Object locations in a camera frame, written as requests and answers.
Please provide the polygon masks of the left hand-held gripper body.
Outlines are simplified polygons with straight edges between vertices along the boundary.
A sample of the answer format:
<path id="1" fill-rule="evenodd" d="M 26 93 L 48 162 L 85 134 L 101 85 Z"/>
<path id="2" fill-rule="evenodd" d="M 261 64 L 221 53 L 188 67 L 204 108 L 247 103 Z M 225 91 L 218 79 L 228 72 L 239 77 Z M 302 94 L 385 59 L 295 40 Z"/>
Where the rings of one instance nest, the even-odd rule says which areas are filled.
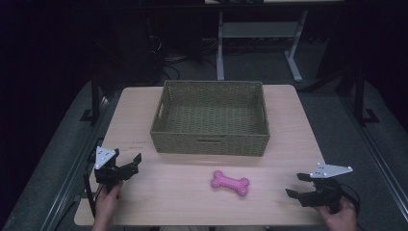
<path id="1" fill-rule="evenodd" d="M 94 175 L 96 182 L 107 187 L 109 192 L 116 184 L 126 181 L 132 176 L 129 173 L 129 165 L 122 167 L 116 165 L 116 159 L 113 158 L 114 149 L 107 149 L 101 146 L 96 147 Z"/>

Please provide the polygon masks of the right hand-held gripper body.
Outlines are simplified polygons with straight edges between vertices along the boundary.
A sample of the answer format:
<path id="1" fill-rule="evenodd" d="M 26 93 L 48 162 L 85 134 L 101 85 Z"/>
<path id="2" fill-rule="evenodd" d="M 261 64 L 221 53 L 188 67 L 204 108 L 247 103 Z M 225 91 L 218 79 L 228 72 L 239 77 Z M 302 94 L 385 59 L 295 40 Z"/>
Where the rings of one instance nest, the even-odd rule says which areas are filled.
<path id="1" fill-rule="evenodd" d="M 303 196 L 298 201 L 303 207 L 328 206 L 332 214 L 337 214 L 340 211 L 340 199 L 345 197 L 353 202 L 353 197 L 343 191 L 342 185 L 335 179 L 335 176 L 352 171 L 352 167 L 317 163 L 310 173 L 306 173 L 312 178 L 316 178 L 316 182 L 311 182 L 315 190 L 313 192 L 301 192 Z"/>

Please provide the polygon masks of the pink bone dog toy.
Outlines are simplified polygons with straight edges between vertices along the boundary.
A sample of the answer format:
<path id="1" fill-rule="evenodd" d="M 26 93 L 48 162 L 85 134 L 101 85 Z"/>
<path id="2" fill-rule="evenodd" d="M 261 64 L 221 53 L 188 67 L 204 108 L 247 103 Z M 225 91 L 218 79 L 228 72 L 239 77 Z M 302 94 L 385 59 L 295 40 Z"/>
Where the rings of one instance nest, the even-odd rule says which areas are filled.
<path id="1" fill-rule="evenodd" d="M 246 196 L 248 194 L 249 180 L 245 177 L 241 179 L 234 179 L 225 176 L 220 170 L 216 170 L 211 180 L 211 187 L 227 188 L 236 192 L 239 196 Z"/>

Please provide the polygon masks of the green woven basket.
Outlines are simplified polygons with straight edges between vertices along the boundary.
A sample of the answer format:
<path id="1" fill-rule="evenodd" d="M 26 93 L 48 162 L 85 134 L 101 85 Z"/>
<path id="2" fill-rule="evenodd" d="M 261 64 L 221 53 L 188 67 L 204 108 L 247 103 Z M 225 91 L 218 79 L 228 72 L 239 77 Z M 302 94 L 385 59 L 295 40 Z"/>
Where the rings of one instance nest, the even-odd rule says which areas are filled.
<path id="1" fill-rule="evenodd" d="M 159 153 L 261 157 L 270 138 L 263 84 L 166 81 L 150 135 Z"/>

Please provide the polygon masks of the person's left hand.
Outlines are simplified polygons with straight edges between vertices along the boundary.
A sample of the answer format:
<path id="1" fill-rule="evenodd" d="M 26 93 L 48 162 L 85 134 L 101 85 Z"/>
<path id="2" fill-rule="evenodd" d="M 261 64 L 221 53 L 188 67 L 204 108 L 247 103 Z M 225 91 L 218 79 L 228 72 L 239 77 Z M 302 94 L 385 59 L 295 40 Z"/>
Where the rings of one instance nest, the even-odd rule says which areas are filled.
<path id="1" fill-rule="evenodd" d="M 122 182 L 116 184 L 109 192 L 104 185 L 98 187 L 94 222 L 102 220 L 105 222 L 114 222 L 115 209 L 117 201 L 121 198 L 122 187 Z"/>

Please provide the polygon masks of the person's right hand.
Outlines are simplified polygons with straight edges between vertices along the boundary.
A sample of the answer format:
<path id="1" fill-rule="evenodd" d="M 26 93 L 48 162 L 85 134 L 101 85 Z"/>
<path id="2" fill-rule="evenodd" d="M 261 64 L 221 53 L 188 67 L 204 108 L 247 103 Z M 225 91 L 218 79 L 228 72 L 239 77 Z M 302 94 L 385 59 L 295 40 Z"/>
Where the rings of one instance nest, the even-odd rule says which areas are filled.
<path id="1" fill-rule="evenodd" d="M 315 207 L 329 231 L 357 231 L 355 206 L 345 197 L 340 199 L 340 211 L 331 214 L 326 206 Z"/>

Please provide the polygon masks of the black metal stand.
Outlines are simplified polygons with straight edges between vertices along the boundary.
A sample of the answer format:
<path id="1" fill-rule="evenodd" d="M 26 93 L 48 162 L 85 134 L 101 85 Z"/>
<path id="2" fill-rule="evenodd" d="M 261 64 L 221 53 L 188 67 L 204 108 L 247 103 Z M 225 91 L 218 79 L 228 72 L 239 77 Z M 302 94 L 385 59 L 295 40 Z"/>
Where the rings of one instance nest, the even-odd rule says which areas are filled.
<path id="1" fill-rule="evenodd" d="M 372 109 L 364 108 L 365 76 L 361 69 L 355 78 L 354 116 L 358 123 L 365 126 L 367 123 L 378 123 L 379 119 Z"/>
<path id="2" fill-rule="evenodd" d="M 91 74 L 90 79 L 90 93 L 91 93 L 91 108 L 84 110 L 81 121 L 89 121 L 95 124 L 100 117 L 100 85 L 99 85 L 99 70 L 95 69 Z"/>

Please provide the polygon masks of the grey metal floor rail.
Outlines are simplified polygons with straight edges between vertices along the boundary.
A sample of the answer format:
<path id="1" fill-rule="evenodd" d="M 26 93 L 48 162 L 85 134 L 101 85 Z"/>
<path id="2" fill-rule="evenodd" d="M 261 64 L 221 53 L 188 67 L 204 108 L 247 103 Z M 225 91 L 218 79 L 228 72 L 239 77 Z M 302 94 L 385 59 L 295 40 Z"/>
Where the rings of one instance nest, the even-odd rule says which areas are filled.
<path id="1" fill-rule="evenodd" d="M 91 108 L 91 99 L 74 100 L 74 110 L 67 113 L 63 119 L 62 131 L 58 133 L 55 143 L 52 144 L 53 160 L 49 159 L 49 176 L 55 176 L 57 182 L 51 206 L 46 211 L 46 217 L 40 225 L 40 231 L 55 231 L 64 215 L 74 204 L 76 196 L 81 198 L 85 183 L 83 174 L 88 169 L 88 158 L 95 146 L 102 141 L 106 127 L 105 113 L 110 102 L 105 96 L 100 96 L 100 117 L 95 124 L 81 121 L 86 109 Z"/>
<path id="2" fill-rule="evenodd" d="M 401 212 L 402 216 L 408 223 L 408 193 L 402 189 L 401 185 L 397 181 L 391 167 L 387 164 L 386 160 L 382 156 L 378 145 L 375 143 L 373 136 L 367 128 L 367 124 L 372 121 L 372 118 L 360 119 L 354 113 L 354 106 L 351 101 L 346 97 L 341 97 L 340 101 L 344 106 L 347 114 L 350 116 L 352 123 L 360 133 L 367 149 L 370 152 L 370 156 L 374 162 L 375 167 L 379 171 L 379 174 L 383 178 L 383 181 L 390 192 L 398 210 Z"/>

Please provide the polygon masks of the grey metal desk frame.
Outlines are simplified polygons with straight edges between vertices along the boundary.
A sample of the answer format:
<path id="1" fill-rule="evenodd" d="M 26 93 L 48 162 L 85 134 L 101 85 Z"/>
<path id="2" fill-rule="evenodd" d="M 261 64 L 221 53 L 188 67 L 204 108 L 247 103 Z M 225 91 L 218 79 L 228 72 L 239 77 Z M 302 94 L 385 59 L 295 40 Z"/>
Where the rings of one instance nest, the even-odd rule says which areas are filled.
<path id="1" fill-rule="evenodd" d="M 297 21 L 283 22 L 228 22 L 223 12 L 218 14 L 217 24 L 217 79 L 223 81 L 223 40 L 224 39 L 292 39 L 292 46 L 284 52 L 293 80 L 302 81 L 294 55 L 299 44 L 308 12 L 303 11 Z"/>

